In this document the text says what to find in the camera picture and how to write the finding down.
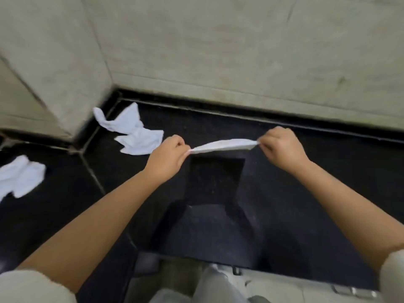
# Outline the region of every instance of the hand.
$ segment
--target hand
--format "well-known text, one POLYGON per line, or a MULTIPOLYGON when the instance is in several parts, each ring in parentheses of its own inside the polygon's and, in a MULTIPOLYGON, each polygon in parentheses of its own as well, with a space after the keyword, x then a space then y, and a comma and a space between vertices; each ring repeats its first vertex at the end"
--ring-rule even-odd
POLYGON ((182 137, 168 137, 150 154, 144 172, 160 185, 179 171, 190 149, 182 137))
POLYGON ((277 126, 261 136, 258 142, 271 163, 291 174, 310 162, 302 144, 290 128, 277 126))

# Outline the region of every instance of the black floor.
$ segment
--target black floor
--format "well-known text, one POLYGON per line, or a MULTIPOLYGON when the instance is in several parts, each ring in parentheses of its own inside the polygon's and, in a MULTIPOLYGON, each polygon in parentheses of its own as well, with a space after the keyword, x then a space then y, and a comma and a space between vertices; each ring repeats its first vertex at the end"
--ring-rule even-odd
MULTIPOLYGON (((121 101, 113 119, 124 107, 121 101)), ((256 139, 274 124, 139 104, 146 128, 178 134, 191 146, 219 139, 256 139)), ((295 129, 311 160, 404 222, 403 146, 295 129)), ((147 156, 122 154, 117 133, 100 129, 84 159, 108 193, 142 170, 147 156)), ((33 192, 0 203, 1 271, 13 269, 101 196, 78 154, 37 145, 0 151, 0 166, 20 154, 46 164, 33 192)), ((81 302, 122 298, 136 250, 377 289, 364 264, 316 200, 258 147, 193 155, 135 214, 126 233, 80 291, 81 302)))

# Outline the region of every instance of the forearm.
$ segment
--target forearm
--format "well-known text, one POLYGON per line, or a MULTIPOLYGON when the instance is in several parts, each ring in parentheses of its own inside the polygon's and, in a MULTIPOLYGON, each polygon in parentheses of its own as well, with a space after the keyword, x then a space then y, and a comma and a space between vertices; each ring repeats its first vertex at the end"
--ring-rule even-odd
POLYGON ((377 271, 404 248, 404 225, 308 161, 294 176, 314 195, 362 257, 377 271))
POLYGON ((92 205, 31 254, 18 269, 33 269, 77 292, 158 187, 145 172, 92 205))

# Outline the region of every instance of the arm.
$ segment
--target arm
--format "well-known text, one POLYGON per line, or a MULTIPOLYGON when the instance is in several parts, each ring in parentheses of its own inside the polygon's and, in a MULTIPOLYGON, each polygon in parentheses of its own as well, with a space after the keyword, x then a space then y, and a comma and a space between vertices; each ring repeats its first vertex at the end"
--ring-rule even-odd
POLYGON ((313 194, 374 270, 390 253, 404 249, 404 225, 311 162, 290 129, 276 127, 259 141, 269 161, 313 194))
POLYGON ((149 195, 173 177, 190 147, 174 135, 150 155, 145 169, 54 234, 17 269, 47 275, 76 293, 149 195))

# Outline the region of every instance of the white sleeve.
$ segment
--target white sleeve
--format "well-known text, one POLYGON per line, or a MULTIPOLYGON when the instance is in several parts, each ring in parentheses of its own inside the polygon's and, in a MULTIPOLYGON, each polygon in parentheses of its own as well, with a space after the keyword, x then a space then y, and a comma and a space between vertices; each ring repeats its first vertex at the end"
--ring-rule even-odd
POLYGON ((0 274, 0 302, 76 303, 76 297, 42 273, 14 270, 0 274))
POLYGON ((404 250, 391 253, 384 262, 380 290, 386 303, 404 302, 404 250))

